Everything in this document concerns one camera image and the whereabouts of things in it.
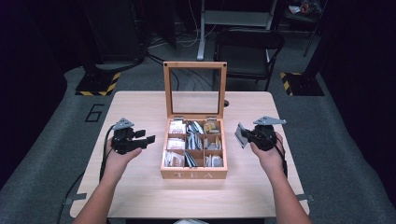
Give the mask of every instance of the wooden lid frame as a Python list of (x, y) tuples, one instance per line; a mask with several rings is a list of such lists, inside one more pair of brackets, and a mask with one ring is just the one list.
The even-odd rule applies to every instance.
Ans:
[[(172, 94), (172, 83), (171, 70), (174, 68), (192, 68), (192, 69), (219, 69), (219, 99), (218, 99), (218, 111), (213, 112), (177, 112), (173, 105), (173, 94)], [(164, 62), (163, 63), (163, 74), (165, 81), (165, 94), (166, 94), (166, 112), (169, 119), (175, 117), (184, 117), (186, 119), (205, 119), (207, 117), (215, 117), (217, 119), (223, 118), (224, 111), (224, 95), (225, 95), (225, 83), (227, 76), (227, 63), (225, 62)]]

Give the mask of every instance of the hand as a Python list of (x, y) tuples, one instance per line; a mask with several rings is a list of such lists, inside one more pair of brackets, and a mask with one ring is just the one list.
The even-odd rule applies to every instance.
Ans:
[(120, 181), (122, 174), (125, 172), (128, 162), (138, 156), (141, 152), (142, 148), (139, 147), (121, 155), (111, 147), (111, 138), (108, 139), (106, 145), (106, 154), (108, 154), (108, 157), (102, 181), (110, 181), (110, 183), (117, 184)]
[[(276, 141), (276, 146), (283, 154), (285, 154), (285, 149), (282, 146), (282, 136), (279, 133), (276, 133), (276, 138), (279, 139)], [(282, 159), (280, 158), (279, 153), (276, 151), (276, 148), (273, 147), (268, 151), (263, 151), (252, 142), (250, 143), (250, 147), (254, 154), (256, 154), (256, 156), (259, 158), (260, 165), (267, 175), (275, 175), (278, 173), (283, 174)]]

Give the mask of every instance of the black wall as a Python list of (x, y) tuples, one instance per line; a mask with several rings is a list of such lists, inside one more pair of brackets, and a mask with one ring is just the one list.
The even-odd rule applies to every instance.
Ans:
[(6, 99), (1, 119), (0, 188), (30, 150), (66, 90), (64, 71), (47, 39), (54, 38), (44, 35), (34, 14), (22, 1), (0, 3), (0, 74)]
[[(336, 7), (343, 5), (340, 1)], [(378, 172), (396, 204), (395, 3), (368, 1), (332, 14), (339, 34), (330, 38), (321, 70), (345, 125), (364, 158)]]

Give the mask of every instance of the wrist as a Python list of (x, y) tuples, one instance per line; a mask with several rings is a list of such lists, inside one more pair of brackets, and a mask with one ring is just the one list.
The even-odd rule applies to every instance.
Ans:
[(283, 170), (280, 169), (265, 171), (265, 173), (267, 174), (268, 179), (270, 180), (271, 183), (274, 183), (278, 180), (284, 180), (284, 179), (287, 180), (285, 174), (283, 173)]

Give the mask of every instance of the chair leg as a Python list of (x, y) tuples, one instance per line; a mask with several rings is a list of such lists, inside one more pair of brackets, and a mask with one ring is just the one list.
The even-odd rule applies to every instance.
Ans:
[(305, 53), (304, 53), (304, 57), (305, 57), (306, 54), (308, 53), (309, 47), (311, 47), (311, 44), (312, 44), (312, 41), (314, 40), (314, 36), (315, 36), (315, 33), (316, 33), (316, 32), (317, 32), (317, 29), (315, 29), (315, 30), (311, 33), (311, 35), (309, 36), (308, 46), (306, 46)]

